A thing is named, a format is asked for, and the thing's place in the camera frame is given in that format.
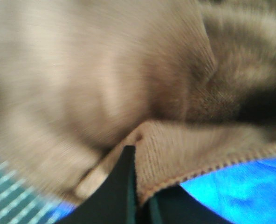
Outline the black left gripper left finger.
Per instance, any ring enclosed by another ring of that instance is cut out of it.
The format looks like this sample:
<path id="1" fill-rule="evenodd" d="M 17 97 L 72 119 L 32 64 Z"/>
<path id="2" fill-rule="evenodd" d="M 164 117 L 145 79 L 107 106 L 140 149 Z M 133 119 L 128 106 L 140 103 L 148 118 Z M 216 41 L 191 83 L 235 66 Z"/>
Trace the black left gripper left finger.
<path id="1" fill-rule="evenodd" d="M 103 184 L 84 203 L 61 220 L 62 224 L 135 224 L 135 146 L 125 146 Z"/>

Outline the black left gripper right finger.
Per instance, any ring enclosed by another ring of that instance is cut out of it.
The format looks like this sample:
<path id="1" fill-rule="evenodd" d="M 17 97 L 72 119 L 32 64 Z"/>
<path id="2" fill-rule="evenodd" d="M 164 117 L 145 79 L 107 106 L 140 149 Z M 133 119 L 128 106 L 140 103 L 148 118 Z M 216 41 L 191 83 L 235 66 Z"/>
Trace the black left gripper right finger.
<path id="1" fill-rule="evenodd" d="M 181 186 L 170 187 L 148 200 L 150 224 L 225 224 L 222 218 L 194 199 Z"/>

